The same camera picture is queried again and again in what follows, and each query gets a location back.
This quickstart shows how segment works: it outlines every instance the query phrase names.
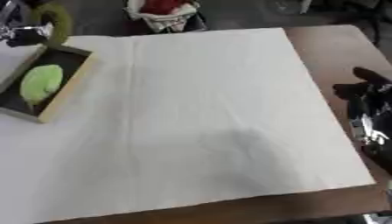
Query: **wooden tray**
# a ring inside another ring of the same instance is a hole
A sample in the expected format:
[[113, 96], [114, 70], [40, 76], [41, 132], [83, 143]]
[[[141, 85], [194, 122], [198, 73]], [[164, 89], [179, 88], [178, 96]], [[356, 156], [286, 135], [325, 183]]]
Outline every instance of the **wooden tray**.
[[[38, 123], [47, 123], [84, 74], [91, 52], [68, 46], [43, 46], [0, 84], [0, 111]], [[20, 84], [34, 67], [58, 65], [63, 69], [59, 90], [31, 109], [19, 94]]]

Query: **concrete floor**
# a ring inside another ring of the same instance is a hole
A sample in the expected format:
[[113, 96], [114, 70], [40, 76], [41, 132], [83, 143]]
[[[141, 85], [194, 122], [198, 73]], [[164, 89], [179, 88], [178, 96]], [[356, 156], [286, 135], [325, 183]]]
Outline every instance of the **concrete floor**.
[[[73, 17], [73, 35], [129, 36], [136, 29], [123, 10], [125, 0], [56, 0]], [[288, 15], [277, 10], [276, 0], [199, 0], [201, 12], [210, 30], [262, 27], [328, 25], [340, 16], [338, 12], [310, 11], [305, 15]], [[371, 36], [371, 29], [360, 24]], [[392, 61], [392, 25], [383, 25], [381, 51]], [[348, 223], [345, 220], [323, 220], [298, 223]]]

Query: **yellow brush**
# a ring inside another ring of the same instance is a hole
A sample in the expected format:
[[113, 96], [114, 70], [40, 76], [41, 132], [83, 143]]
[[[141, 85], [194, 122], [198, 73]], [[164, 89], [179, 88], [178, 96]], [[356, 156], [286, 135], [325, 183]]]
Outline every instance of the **yellow brush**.
[[66, 42], [72, 32], [72, 19], [66, 9], [58, 3], [44, 3], [31, 12], [30, 20], [35, 25], [42, 25], [48, 19], [53, 25], [51, 37], [46, 45], [58, 46]]

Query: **robotic arm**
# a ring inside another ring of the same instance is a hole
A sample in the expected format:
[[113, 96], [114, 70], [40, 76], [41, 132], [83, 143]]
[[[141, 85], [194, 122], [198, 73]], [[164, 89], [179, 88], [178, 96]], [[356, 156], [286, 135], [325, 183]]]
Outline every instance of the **robotic arm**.
[[[71, 31], [71, 19], [64, 8], [44, 0], [0, 0], [0, 41], [8, 46], [43, 43], [60, 45]], [[29, 24], [21, 23], [21, 8], [30, 8]]]

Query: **white paper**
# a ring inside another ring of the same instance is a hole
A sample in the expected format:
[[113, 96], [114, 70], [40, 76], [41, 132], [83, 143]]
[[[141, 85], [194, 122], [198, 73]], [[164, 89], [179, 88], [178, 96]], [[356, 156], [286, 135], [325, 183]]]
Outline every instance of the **white paper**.
[[100, 63], [66, 110], [0, 115], [4, 223], [374, 183], [281, 29], [69, 45]]

